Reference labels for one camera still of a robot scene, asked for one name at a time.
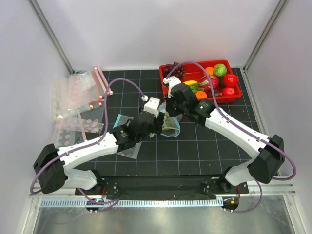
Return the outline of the clear zip bag white label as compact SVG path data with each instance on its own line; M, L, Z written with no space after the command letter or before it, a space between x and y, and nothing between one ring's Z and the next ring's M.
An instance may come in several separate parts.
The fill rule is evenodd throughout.
M114 125L113 125L113 128L115 128L117 126L120 126L120 125L123 125L123 124L126 124L126 122L129 119L133 119L133 117L124 116L122 114L119 114L117 116L117 119L116 119ZM129 148L129 149L117 152L117 155L128 157L128 158L131 158L131 159L137 159L137 156L138 156L139 150L141 148L141 145L142 145L142 142L136 143L133 148Z

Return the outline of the green netted melon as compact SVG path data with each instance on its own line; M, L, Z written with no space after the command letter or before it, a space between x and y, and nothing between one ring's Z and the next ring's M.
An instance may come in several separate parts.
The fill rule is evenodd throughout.
M179 130L178 125L176 123L175 117L170 117L169 114L166 112L164 115L164 122L162 125L162 130Z

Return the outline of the clear zip bag blue zipper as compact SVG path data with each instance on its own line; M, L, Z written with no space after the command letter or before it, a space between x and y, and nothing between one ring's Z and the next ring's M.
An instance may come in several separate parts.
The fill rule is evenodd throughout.
M169 113L166 111L166 103L163 102L160 104L158 108L159 113L164 114L164 120L162 125L161 135L164 137L177 137L181 132L180 120L182 119L182 115L178 115L176 117L170 117Z

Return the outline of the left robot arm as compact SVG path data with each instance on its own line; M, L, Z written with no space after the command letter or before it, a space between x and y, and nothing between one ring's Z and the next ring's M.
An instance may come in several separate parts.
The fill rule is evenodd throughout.
M92 140L69 147L44 146L33 165L34 181L39 183L40 192L49 194L67 186L89 191L92 195L100 194L103 190L100 176L95 171L81 171L76 167L101 156L132 149L146 136L160 134L164 116L164 113L154 115L141 111L125 124Z

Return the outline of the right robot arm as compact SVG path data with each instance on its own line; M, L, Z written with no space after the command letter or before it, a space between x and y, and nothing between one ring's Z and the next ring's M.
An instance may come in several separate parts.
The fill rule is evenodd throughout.
M216 185L225 193L231 193L238 185L256 180L268 184L284 163L283 139L261 134L228 115L208 100L198 100L191 88L176 84L164 97L170 116L184 115L189 121L222 134L242 148L251 159L238 166L228 167Z

